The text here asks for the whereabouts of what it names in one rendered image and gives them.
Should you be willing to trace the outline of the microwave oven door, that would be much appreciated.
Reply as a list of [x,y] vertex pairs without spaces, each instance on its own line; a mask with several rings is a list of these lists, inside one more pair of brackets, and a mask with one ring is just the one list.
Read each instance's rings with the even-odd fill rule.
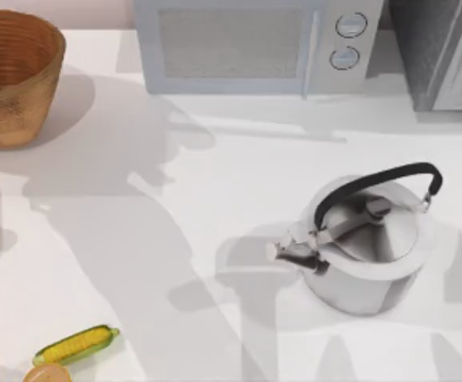
[[151,94],[302,94],[318,0],[133,0]]

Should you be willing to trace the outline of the round microwave knob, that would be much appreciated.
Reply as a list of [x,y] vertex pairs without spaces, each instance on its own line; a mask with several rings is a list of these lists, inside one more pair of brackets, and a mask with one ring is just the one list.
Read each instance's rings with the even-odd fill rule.
[[335,70],[347,71],[354,68],[360,61],[360,53],[357,49],[346,46],[336,49],[329,57],[329,63]]
[[336,32],[342,38],[356,38],[367,28],[367,18],[365,15],[355,12],[344,14],[336,21]]

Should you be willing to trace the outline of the pale microwave oven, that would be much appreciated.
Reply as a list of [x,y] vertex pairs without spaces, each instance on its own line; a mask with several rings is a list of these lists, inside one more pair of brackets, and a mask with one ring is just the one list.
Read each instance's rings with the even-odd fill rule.
[[[367,75],[384,0],[318,0],[320,3],[318,43],[313,62],[309,96],[346,94],[358,91]],[[356,38],[342,38],[336,21],[344,14],[361,13],[367,18],[366,30]],[[329,57],[336,49],[351,46],[360,53],[359,63],[347,71],[335,70]]]

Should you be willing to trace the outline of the yellow corn cob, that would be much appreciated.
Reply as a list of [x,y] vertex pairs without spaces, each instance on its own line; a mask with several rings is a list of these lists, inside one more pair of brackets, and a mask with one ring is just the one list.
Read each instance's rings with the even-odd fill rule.
[[107,348],[120,334],[115,327],[93,326],[45,346],[35,353],[32,364],[72,364]]

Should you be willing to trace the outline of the brown woven basket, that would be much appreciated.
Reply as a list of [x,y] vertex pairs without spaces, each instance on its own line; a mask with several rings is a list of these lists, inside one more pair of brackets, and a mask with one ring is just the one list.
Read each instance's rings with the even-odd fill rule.
[[66,40],[34,14],[0,9],[0,150],[41,132],[60,79]]

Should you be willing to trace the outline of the orange round bread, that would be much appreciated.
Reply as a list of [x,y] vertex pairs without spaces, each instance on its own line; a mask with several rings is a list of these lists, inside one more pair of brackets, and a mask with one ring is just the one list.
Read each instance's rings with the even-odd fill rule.
[[31,368],[22,382],[72,382],[72,378],[62,365],[41,364]]

